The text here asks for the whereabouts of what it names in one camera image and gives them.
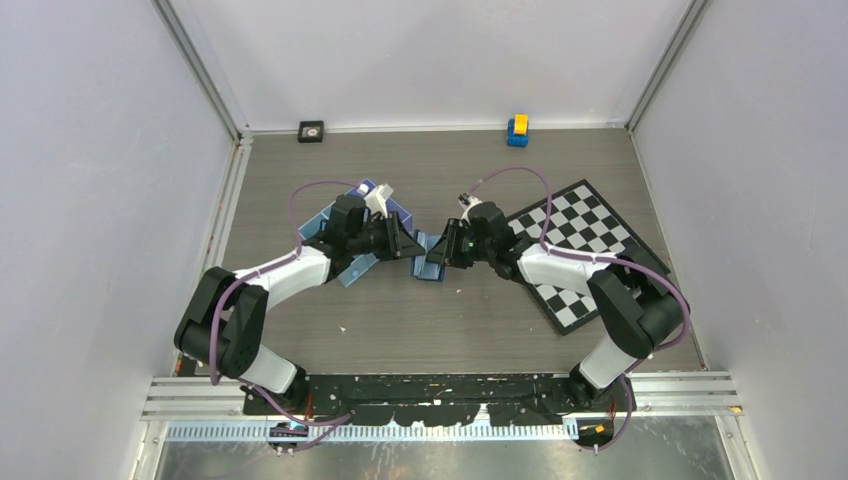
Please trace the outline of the blue card holder wallet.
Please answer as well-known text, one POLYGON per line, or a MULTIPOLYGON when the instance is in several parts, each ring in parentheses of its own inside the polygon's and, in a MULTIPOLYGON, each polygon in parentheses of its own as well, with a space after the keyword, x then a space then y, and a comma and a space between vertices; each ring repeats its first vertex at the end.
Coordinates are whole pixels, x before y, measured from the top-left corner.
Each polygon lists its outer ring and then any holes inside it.
MULTIPOLYGON (((439 235, 427 234, 419 229, 414 231, 413 236, 416 242, 427 252, 429 252, 440 239, 439 235)), ((427 261, 426 255, 416 256, 412 258, 410 274, 417 280, 442 282, 445 277, 445 266, 427 261)))

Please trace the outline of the blue three-compartment organizer tray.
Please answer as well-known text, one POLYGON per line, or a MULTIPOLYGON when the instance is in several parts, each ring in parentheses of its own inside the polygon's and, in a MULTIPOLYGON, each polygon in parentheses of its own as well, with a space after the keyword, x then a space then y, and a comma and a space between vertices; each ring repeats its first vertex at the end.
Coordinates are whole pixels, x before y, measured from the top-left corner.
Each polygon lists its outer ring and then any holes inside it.
MULTIPOLYGON (((364 197, 367 193, 373 190, 377 184, 369 178, 365 178, 356 188, 351 188, 348 193, 359 197, 364 197)), ((413 232, 413 216, 402 207, 392 196, 386 200, 387 209, 390 212, 396 212, 404 228, 410 233, 413 232)), ((309 221, 301 225, 298 229, 301 236, 305 239, 311 238, 318 233, 324 224, 329 220, 329 215, 332 209, 332 203, 314 215, 309 221)), ((369 269, 379 263, 378 258, 374 254, 362 254, 355 256, 347 269, 342 271, 336 279, 344 286, 349 287, 354 282, 362 278, 369 269)))

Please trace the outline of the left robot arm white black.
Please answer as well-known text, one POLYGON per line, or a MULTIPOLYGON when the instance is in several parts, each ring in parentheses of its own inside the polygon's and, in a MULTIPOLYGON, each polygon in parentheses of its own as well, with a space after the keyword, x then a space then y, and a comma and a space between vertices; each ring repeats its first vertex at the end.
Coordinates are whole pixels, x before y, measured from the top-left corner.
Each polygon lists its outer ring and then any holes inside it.
POLYGON ((296 413, 307 398, 298 380, 303 369, 263 345, 267 312, 335 279, 358 256, 394 261, 424 252, 397 213, 340 195, 318 230, 290 254, 252 269, 204 272, 175 331, 175 347, 213 373, 262 387, 280 412, 296 413))

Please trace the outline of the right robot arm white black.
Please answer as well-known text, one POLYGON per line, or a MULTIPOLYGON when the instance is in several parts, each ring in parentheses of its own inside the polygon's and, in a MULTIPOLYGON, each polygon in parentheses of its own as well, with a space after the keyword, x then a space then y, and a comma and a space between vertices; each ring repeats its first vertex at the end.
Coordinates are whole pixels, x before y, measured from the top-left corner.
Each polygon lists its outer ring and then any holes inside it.
POLYGON ((614 382, 691 325, 688 302, 643 249, 588 253, 523 238, 491 201, 473 201, 461 217, 449 219, 426 259, 461 269, 485 262, 504 280, 591 299, 605 334, 569 375, 572 400, 584 410, 598 409, 614 382))

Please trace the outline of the black and white checkerboard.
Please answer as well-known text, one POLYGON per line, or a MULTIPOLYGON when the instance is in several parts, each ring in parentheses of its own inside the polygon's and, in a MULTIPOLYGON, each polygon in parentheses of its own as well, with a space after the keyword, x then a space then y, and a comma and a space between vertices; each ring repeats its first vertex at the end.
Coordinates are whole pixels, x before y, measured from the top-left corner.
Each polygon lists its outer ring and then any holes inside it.
MULTIPOLYGON (((632 245, 649 248, 586 179, 554 192, 551 205, 542 199, 510 215, 508 224, 517 237, 535 240, 547 212, 552 218, 546 242, 557 248, 595 253, 620 253, 632 245)), ((593 300, 582 294, 551 285, 528 285, 526 290, 561 336, 598 316, 593 300)))

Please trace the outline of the blue and yellow toy car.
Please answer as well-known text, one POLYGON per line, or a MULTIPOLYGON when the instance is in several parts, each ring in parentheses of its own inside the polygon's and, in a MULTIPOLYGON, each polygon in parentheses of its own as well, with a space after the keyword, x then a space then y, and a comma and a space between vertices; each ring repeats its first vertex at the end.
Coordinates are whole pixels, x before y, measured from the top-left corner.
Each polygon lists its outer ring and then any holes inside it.
POLYGON ((529 143, 529 118, 526 114, 516 114, 508 121, 506 143, 511 147, 526 147, 529 143))

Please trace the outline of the small black square box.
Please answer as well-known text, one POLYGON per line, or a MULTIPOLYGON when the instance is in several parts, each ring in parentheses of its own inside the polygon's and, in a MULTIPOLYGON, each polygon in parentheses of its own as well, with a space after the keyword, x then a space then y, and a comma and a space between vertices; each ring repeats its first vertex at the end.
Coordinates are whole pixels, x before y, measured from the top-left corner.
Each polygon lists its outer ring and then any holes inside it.
POLYGON ((322 143, 325 123, 322 120, 301 121, 298 125, 297 141, 301 144, 322 143))

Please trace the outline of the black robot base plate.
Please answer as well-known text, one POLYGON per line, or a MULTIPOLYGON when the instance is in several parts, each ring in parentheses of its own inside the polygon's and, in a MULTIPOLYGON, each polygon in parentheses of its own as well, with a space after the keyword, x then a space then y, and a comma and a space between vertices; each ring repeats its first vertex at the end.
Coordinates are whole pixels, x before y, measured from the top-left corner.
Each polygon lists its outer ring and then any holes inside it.
POLYGON ((597 391, 553 373, 299 374, 284 393, 242 390, 248 416, 305 415, 325 426, 449 427, 478 419, 496 427, 545 426, 574 413, 623 416, 635 405, 628 380, 597 391))

